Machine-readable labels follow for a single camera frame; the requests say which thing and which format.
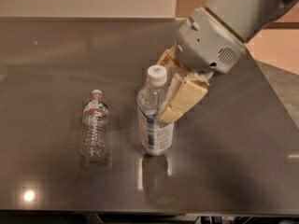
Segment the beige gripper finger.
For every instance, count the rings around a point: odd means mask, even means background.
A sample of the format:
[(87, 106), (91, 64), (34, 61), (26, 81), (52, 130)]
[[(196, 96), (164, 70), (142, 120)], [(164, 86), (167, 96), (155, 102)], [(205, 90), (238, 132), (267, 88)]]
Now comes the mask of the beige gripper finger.
[(161, 104), (156, 119), (165, 123), (174, 123), (207, 94), (208, 81), (203, 74), (196, 72), (182, 76), (175, 73)]
[(183, 67), (176, 58), (176, 50), (174, 47), (166, 49), (156, 64), (164, 66), (171, 76), (178, 73), (184, 77), (189, 73), (189, 70)]

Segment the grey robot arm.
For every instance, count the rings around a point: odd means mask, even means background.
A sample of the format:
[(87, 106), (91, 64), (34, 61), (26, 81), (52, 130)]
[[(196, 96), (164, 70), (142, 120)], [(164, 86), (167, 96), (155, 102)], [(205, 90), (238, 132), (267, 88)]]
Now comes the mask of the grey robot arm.
[(170, 69), (170, 87), (156, 119), (173, 123), (207, 94), (208, 81), (227, 74), (246, 44), (285, 15), (298, 0), (207, 0), (180, 26), (159, 64)]

